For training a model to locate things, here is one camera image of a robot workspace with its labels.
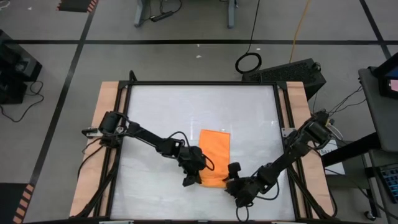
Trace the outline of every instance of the orange cloth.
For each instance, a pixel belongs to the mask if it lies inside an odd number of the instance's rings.
[[[199,147],[215,165],[214,171],[209,168],[200,171],[201,184],[205,187],[225,188],[223,179],[228,176],[229,133],[201,130]],[[206,160],[206,164],[212,168],[210,161]]]

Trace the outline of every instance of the white tabletop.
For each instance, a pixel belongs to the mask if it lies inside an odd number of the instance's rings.
[[[271,86],[134,86],[128,116],[163,138],[183,131],[192,146],[202,129],[231,133],[230,162],[240,162],[241,177],[283,152]],[[184,177],[177,161],[137,139],[124,138],[111,218],[236,220],[234,198],[224,189],[183,187]],[[276,200],[254,200],[251,220],[294,220],[285,172],[279,185]],[[275,193],[276,187],[262,196]],[[245,219],[246,210],[240,209],[239,216]]]

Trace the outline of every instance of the black floor line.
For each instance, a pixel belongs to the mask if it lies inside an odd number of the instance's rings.
[[[374,18],[371,14],[371,11],[369,10],[368,5],[366,4],[365,0],[359,0],[359,2],[361,3],[362,8],[366,14],[366,17],[368,18],[368,21],[371,24],[372,30],[373,30],[374,34],[376,35],[377,40],[380,41],[380,43],[381,43],[380,46],[384,53],[384,56],[386,57],[386,59],[391,58],[390,51],[387,48],[387,45],[383,39],[383,36],[380,33],[379,28],[376,25],[376,22],[374,21]]]
[[[43,165],[44,165],[44,160],[49,151],[51,141],[52,141],[52,138],[53,138],[53,135],[55,132],[55,128],[57,127],[58,120],[61,115],[63,104],[65,103],[65,99],[67,98],[68,90],[69,90],[70,84],[72,82],[72,78],[75,74],[75,70],[76,70],[80,55],[81,55],[81,51],[83,50],[85,39],[87,38],[88,30],[90,29],[91,22],[93,21],[94,13],[95,13],[95,9],[92,13],[89,14],[86,24],[85,24],[85,27],[83,29],[83,33],[80,36],[80,40],[79,40],[78,46],[76,48],[76,52],[73,56],[73,59],[72,59],[72,62],[71,62],[71,65],[70,65],[70,68],[68,71],[68,75],[65,79],[60,97],[58,99],[57,107],[55,108],[54,114],[53,114],[51,122],[50,122],[49,129],[47,130],[47,134],[45,135],[45,139],[44,139],[42,148],[40,150],[39,157],[36,161],[36,165],[33,169],[32,176],[30,177],[30,183],[32,185],[36,185],[37,181],[39,180],[39,176],[40,176],[40,173],[41,173]]]
[[[80,44],[81,40],[8,40],[11,44]],[[250,40],[84,40],[98,45],[159,45],[159,44],[249,44]],[[293,40],[253,40],[253,44],[291,45]],[[398,45],[398,40],[296,40],[297,45]]]

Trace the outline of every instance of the gray floor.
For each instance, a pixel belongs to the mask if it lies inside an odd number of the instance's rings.
[[[87,14],[58,12],[51,0],[12,0],[0,11],[0,29],[13,39],[78,40]],[[256,1],[238,1],[236,26],[227,29],[227,4],[217,0],[183,0],[180,12],[158,23],[133,26],[135,0],[101,0],[87,39],[172,40],[249,39]],[[395,0],[366,1],[384,39],[398,40]],[[168,0],[165,7],[177,7]],[[305,0],[262,0],[255,39],[292,40]],[[152,13],[159,11],[153,1]],[[377,40],[357,0],[312,1],[299,40]],[[23,45],[44,68],[45,101],[14,124],[0,116],[0,182],[28,182],[67,76],[76,45]],[[133,69],[140,80],[240,80],[234,63],[247,45],[85,45],[37,183],[25,222],[67,218],[76,186],[76,172],[86,139],[80,131],[91,124],[102,81],[126,79]],[[391,54],[398,46],[388,46]],[[291,45],[253,45],[262,67],[287,63]],[[386,58],[378,45],[298,45],[294,60],[313,58],[322,65],[327,84],[319,91],[315,109],[330,110],[359,87],[358,69],[379,65]],[[246,59],[243,68],[255,62]],[[348,103],[364,98],[355,94]],[[35,98],[5,107],[18,117]],[[309,101],[312,109],[313,99]],[[334,115],[345,139],[355,140],[374,131],[366,103]],[[357,190],[332,189],[338,217],[365,222],[368,201]]]

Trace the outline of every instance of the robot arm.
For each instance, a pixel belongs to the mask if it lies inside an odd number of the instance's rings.
[[[229,179],[226,180],[227,189],[225,191],[235,198],[237,207],[251,205],[258,193],[265,194],[276,184],[279,174],[284,169],[307,155],[312,149],[317,150],[326,146],[331,139],[331,132],[326,128],[327,116],[325,119],[322,113],[321,111],[313,115],[299,130],[291,132],[284,139],[286,151],[283,155],[273,163],[260,166],[252,176],[239,178],[240,165],[238,162],[228,166]],[[308,145],[310,142],[316,144],[317,147],[310,147]]]
[[[120,133],[117,133],[116,130],[121,118],[126,119],[128,127]],[[195,182],[201,184],[199,170],[203,170],[206,167],[207,157],[202,153],[199,147],[190,146],[189,142],[185,142],[184,140],[171,137],[161,138],[141,127],[138,123],[128,120],[127,116],[124,114],[114,111],[105,113],[98,130],[103,133],[104,136],[110,138],[120,139],[121,137],[127,136],[136,138],[154,147],[162,156],[178,161],[178,166],[182,167],[184,173],[187,175],[182,183],[184,187],[192,185]]]

